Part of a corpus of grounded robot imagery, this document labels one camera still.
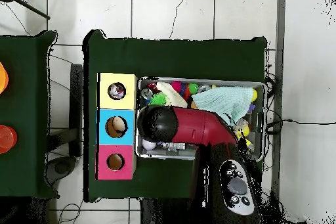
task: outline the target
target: pink cube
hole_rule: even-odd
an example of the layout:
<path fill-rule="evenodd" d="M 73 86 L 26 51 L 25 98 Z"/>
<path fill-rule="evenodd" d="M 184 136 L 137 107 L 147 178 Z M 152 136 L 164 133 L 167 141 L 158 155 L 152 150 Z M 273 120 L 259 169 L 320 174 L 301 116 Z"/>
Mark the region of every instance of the pink cube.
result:
<path fill-rule="evenodd" d="M 137 156 L 133 146 L 99 145 L 98 180 L 131 180 Z"/>

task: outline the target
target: gray plastic bin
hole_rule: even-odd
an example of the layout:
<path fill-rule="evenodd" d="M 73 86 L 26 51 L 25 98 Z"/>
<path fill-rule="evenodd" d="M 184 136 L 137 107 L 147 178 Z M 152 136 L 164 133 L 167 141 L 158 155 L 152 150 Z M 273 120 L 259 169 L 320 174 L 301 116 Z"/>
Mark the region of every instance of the gray plastic bin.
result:
<path fill-rule="evenodd" d="M 258 97 L 253 103 L 256 107 L 252 114 L 244 116 L 250 125 L 251 131 L 247 137 L 249 141 L 254 144 L 254 151 L 252 157 L 256 161 L 262 160 L 264 156 L 264 144 L 265 144 L 265 127 L 266 127 L 266 109 L 267 109 L 267 86 L 264 83 L 259 82 L 246 82 L 246 81 L 220 81 L 220 80 L 205 80 L 205 79 L 184 79 L 184 78 L 161 78 L 161 77 L 143 77 L 139 78 L 137 83 L 137 96 L 136 96 L 136 118 L 142 107 L 145 106 L 144 99 L 140 96 L 140 91 L 144 89 L 149 83 L 154 82 L 167 82 L 181 81 L 185 83 L 197 83 L 198 85 L 212 85 L 217 87 L 223 86 L 239 86 L 239 87 L 252 87 L 257 93 Z M 136 128 L 136 154 L 142 158 L 178 158 L 183 160 L 194 160 L 197 147 L 186 144 L 185 150 L 169 151 L 164 148 L 155 148 L 153 150 L 145 150 L 142 147 L 142 137 L 138 134 Z"/>

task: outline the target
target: shape sorter box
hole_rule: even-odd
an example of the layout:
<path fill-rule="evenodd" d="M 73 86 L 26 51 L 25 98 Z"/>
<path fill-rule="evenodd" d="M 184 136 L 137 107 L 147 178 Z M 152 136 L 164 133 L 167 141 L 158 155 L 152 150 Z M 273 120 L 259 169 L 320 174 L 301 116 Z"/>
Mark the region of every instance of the shape sorter box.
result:
<path fill-rule="evenodd" d="M 113 74 L 99 72 L 98 75 L 99 107 L 105 109 L 129 109 L 134 110 L 137 94 L 137 77 L 134 74 Z M 125 95 L 122 99 L 113 99 L 109 95 L 111 86 L 120 83 L 125 88 Z"/>
<path fill-rule="evenodd" d="M 98 135 L 96 136 L 96 179 L 97 180 L 130 180 L 137 166 L 135 155 L 135 111 L 134 110 L 97 110 Z M 111 137 L 107 133 L 108 124 L 114 118 L 126 125 L 120 137 Z M 109 167 L 111 156 L 122 161 L 121 167 Z"/>
<path fill-rule="evenodd" d="M 100 109 L 99 112 L 99 135 L 96 143 L 100 145 L 125 145 L 133 146 L 135 142 L 135 111 Z M 113 138 L 106 132 L 106 124 L 114 117 L 120 117 L 126 123 L 126 129 L 122 136 Z"/>
<path fill-rule="evenodd" d="M 98 180 L 131 180 L 137 165 L 137 156 L 133 146 L 99 145 L 98 150 Z M 122 158 L 121 169 L 112 170 L 109 158 L 118 155 Z"/>

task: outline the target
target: yellow cube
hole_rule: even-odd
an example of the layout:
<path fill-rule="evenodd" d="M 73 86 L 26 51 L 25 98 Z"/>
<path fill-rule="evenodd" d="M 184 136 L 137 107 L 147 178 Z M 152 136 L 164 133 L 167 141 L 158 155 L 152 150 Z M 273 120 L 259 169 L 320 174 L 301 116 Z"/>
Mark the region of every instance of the yellow cube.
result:
<path fill-rule="evenodd" d="M 134 74 L 98 73 L 97 104 L 102 109 L 135 110 L 137 77 Z"/>

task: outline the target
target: black tripod leg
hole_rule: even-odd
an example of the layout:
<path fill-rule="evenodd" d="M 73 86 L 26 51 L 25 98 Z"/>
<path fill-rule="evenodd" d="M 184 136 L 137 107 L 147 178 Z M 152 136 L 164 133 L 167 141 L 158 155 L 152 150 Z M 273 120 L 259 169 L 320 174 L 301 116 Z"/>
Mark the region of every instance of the black tripod leg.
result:
<path fill-rule="evenodd" d="M 34 13 L 38 14 L 38 15 L 41 15 L 42 17 L 46 18 L 46 19 L 50 19 L 50 16 L 44 14 L 43 12 L 39 11 L 38 9 L 32 7 L 31 5 L 27 4 L 25 1 L 23 0 L 13 0 L 17 3 L 19 3 L 20 5 L 26 7 L 27 9 L 33 11 Z"/>

